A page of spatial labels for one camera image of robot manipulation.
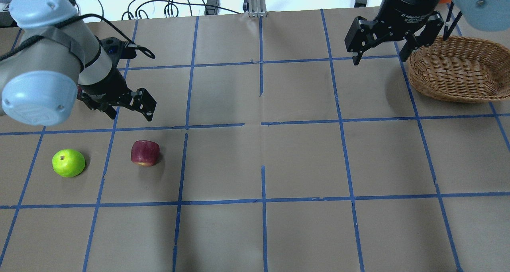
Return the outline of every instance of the screw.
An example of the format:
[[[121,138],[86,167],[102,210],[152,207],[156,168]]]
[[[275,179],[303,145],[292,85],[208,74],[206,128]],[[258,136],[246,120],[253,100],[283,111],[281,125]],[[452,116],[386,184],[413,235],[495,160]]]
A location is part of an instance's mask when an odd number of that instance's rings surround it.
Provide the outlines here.
[[[482,7],[483,5],[485,5],[485,0],[478,0],[477,1],[477,7]]]

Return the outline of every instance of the partially hidden red apple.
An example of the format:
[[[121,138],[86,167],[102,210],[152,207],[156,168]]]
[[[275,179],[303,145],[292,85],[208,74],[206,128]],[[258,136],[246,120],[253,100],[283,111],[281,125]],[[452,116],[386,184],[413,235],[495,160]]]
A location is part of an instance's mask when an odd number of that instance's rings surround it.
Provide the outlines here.
[[[131,161],[140,166],[153,166],[159,158],[159,145],[149,140],[137,140],[131,148]]]

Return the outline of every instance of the green apple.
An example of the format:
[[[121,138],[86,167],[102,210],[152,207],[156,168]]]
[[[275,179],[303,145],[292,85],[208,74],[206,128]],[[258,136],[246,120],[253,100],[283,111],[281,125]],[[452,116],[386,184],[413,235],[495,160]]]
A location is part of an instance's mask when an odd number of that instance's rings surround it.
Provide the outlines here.
[[[62,177],[75,177],[85,168],[83,154],[70,148],[57,152],[51,162],[53,170]]]

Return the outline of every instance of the apple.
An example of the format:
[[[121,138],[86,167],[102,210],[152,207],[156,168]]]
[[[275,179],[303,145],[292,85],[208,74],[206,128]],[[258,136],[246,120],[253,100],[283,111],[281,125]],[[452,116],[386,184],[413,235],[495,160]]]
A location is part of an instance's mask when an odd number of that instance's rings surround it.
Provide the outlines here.
[[[131,148],[131,161],[140,166],[153,166],[159,158],[159,145],[149,140],[137,140]]]
[[[83,154],[70,148],[57,152],[51,163],[53,164],[53,170],[62,177],[75,177],[81,174],[85,168]]]

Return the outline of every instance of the basket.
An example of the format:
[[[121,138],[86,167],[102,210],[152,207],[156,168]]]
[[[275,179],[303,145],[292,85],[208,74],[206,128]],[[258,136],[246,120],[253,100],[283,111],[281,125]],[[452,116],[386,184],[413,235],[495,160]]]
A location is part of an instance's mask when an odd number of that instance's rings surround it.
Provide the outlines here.
[[[510,98],[510,50],[486,39],[437,37],[408,60],[409,82],[441,101],[488,102]]]

